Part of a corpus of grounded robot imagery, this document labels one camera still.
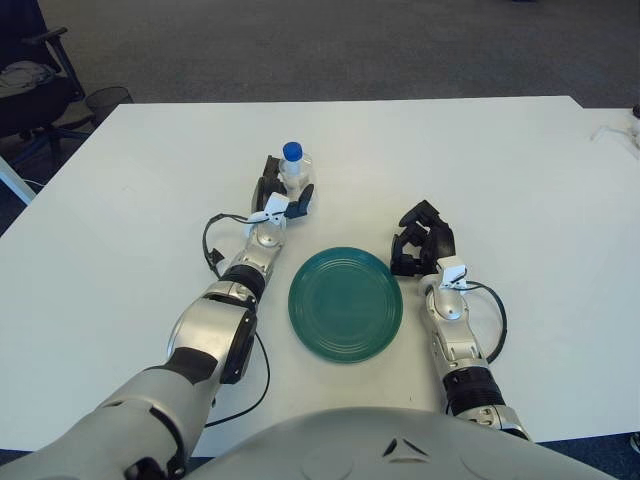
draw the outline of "chair armrest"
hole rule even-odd
[[[44,42],[49,41],[53,38],[60,37],[60,35],[67,32],[67,27],[55,28],[45,33],[41,33],[40,35],[36,35],[35,37],[23,38],[22,42],[26,43],[27,45],[41,45]]]
[[[75,99],[80,100],[84,98],[84,89],[80,84],[80,80],[78,80],[78,75],[71,64],[71,60],[69,60],[69,57],[67,56],[67,52],[65,52],[64,47],[62,46],[62,41],[60,40],[60,35],[67,32],[67,27],[54,28],[40,35],[36,35],[35,37],[23,38],[22,43],[26,43],[27,45],[42,45],[47,42],[51,45],[56,57],[58,57],[60,65],[62,65],[67,77],[71,80],[71,83],[73,83]]]

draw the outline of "gray carpet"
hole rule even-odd
[[[640,100],[638,0],[41,0],[87,92],[137,102],[571,95]],[[75,108],[67,120],[83,112]],[[10,160],[22,144],[0,142]],[[64,141],[66,157],[77,142]],[[16,165],[52,175],[49,152]],[[0,184],[0,235],[23,205]],[[550,448],[640,479],[628,435]],[[0,463],[13,457],[0,451]]]

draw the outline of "white table leg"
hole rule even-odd
[[[24,183],[24,180],[5,162],[2,156],[0,156],[0,180],[27,205],[36,197],[36,193]]]

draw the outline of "white table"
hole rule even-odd
[[[212,281],[204,223],[248,213],[267,154],[293,139],[315,160],[318,197],[290,223],[260,305],[272,388],[251,414],[206,431],[196,455],[325,408],[442,410],[417,279],[399,280],[395,340],[361,364],[314,356],[287,314],[307,258],[343,245],[388,262],[397,221],[423,198],[451,224],[470,278],[507,306],[492,369],[533,438],[639,429],[640,164],[615,135],[589,140],[626,115],[568,97],[119,107],[0,238],[0,448],[45,445],[164,362],[175,320]],[[230,223],[215,234],[227,255],[244,242]],[[488,349],[496,309],[468,298]],[[211,418],[259,396],[255,353]]]

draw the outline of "blue bottle cap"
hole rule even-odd
[[[289,162],[297,162],[302,158],[302,145],[298,142],[289,142],[282,147],[284,158]]]

